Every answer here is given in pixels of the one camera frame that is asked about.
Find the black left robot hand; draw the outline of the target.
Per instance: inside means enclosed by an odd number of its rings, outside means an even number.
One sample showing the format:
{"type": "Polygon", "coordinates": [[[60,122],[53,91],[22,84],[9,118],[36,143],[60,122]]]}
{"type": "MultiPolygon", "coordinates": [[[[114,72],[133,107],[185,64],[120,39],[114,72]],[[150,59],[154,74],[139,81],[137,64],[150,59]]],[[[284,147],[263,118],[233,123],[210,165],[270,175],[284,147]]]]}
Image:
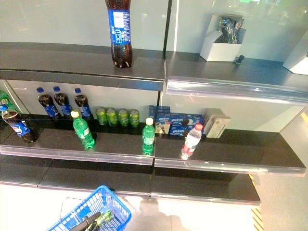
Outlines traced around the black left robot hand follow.
{"type": "Polygon", "coordinates": [[[83,231],[86,228],[89,227],[90,224],[92,224],[95,219],[97,219],[101,215],[101,212],[97,212],[94,215],[85,218],[80,224],[74,227],[75,231],[83,231]]]}

